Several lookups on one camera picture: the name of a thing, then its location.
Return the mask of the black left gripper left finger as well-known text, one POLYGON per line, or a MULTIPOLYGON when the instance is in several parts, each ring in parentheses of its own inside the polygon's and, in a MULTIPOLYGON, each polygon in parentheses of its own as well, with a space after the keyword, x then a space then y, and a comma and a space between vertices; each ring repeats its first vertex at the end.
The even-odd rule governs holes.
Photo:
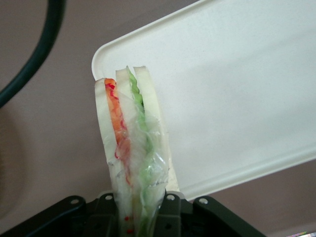
POLYGON ((118 208, 112 193, 103 194, 95 203, 85 224, 86 237, 118 237, 118 208))

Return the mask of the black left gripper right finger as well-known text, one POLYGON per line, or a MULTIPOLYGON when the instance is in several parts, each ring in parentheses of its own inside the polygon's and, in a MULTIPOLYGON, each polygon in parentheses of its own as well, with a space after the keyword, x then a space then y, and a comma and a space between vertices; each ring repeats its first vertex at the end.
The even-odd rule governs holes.
POLYGON ((177 195, 165 194, 156 219, 154 236, 181 236, 181 199, 177 195))

